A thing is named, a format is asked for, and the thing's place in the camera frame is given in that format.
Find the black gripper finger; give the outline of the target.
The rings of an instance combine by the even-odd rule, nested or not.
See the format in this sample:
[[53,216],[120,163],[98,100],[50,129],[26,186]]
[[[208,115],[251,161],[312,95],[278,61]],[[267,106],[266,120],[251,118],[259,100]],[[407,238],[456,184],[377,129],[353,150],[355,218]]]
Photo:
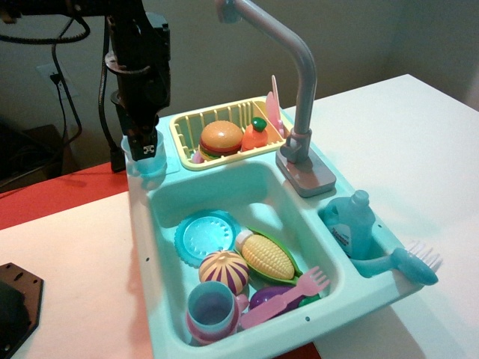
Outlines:
[[126,143],[127,143],[126,147],[128,149],[128,153],[131,159],[139,160],[139,154],[138,154],[139,143],[138,143],[137,137],[135,135],[127,135]]
[[138,134],[137,160],[153,158],[156,155],[157,132],[152,128],[149,133]]

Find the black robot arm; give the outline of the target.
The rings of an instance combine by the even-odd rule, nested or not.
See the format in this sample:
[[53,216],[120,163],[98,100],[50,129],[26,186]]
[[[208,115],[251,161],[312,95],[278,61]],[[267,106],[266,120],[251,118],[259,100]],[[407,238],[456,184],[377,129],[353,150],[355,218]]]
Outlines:
[[139,162],[159,151],[158,111],[171,99],[170,31],[163,16],[145,11],[141,1],[2,1],[1,20],[62,15],[83,23],[103,16],[112,49],[104,56],[117,77],[113,97],[131,157]]

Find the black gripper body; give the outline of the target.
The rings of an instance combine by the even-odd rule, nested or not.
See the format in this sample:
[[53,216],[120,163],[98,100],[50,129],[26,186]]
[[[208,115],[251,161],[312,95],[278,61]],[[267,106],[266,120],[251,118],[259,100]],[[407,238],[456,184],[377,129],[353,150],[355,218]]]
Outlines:
[[122,133],[136,141],[151,141],[158,111],[171,99],[170,52],[142,52],[144,64],[129,68],[113,52],[106,55],[108,70],[116,75],[118,90],[111,95]]

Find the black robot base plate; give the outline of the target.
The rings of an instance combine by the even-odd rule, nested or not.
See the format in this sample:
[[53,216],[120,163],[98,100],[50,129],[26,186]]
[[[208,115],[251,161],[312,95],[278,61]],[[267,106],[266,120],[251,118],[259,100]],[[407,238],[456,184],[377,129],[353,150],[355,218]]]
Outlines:
[[1,358],[12,358],[39,325],[43,285],[14,263],[1,265]]

